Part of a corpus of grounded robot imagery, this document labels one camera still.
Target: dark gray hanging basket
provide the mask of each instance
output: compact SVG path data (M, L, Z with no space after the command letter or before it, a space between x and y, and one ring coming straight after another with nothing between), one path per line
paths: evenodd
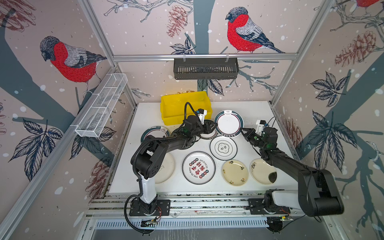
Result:
M239 73L237 58L175 58L175 79L235 79Z

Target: yellow container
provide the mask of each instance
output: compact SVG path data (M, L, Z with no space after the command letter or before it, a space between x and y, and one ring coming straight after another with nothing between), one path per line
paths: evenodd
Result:
M212 107L207 92L199 91L172 94L161 97L160 112L165 125L169 126L183 123L184 106L186 102L189 102L195 111L199 108L207 110L205 119L211 119ZM187 106L187 117L193 114L191 108Z

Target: white work surface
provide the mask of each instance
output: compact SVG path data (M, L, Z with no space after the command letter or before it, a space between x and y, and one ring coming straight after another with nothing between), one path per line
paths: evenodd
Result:
M223 110L233 110L239 113L244 120L244 127L256 128L256 120L266 120L267 122L273 113L266 101L240 101L240 102L212 102L212 117ZM165 126L160 113L160 103L139 103L130 132L125 143L116 174L113 178L110 194L122 195L139 192L139 184L136 181L137 177L132 171L130 163L132 155L140 146L140 137L145 130L153 126L164 126L170 133L180 125ZM280 131L277 123L274 125L277 128L278 140L277 146L284 151L288 156L292 157L288 145ZM286 173L277 169L277 179L273 184L263 185L252 177L250 173L250 164L252 160L260 158L259 155L252 149L244 137L239 134L232 138L237 145L237 155L234 159L244 163L248 170L247 182L239 187L230 185L222 176L222 165L225 161L215 158L209 149L211 140L200 139L191 148L186 150L174 150L170 152L176 160L175 172L163 183L156 184L158 194L238 194L238 193L254 193L269 189L285 189L297 190L297 182L288 176ZM215 161L215 175L206 184L195 185L188 182L182 172L182 163L186 156L192 152L202 151L209 154Z

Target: bird head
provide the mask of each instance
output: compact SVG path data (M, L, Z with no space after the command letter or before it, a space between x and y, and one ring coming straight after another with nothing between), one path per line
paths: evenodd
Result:
M233 23L236 18L240 15L248 15L248 11L245 9L245 7L232 8L225 19L228 20L230 23Z
M60 41L53 36L48 36L42 40L42 42L40 43L40 51L41 55L44 58L44 61L48 59L52 61L56 60L54 47L59 42Z

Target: white mesh tray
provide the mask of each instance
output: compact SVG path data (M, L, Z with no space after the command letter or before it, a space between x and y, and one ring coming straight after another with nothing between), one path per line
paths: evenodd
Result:
M79 136L100 136L127 81L127 76L123 73L111 74L107 83L93 101L92 106L77 126L75 131Z

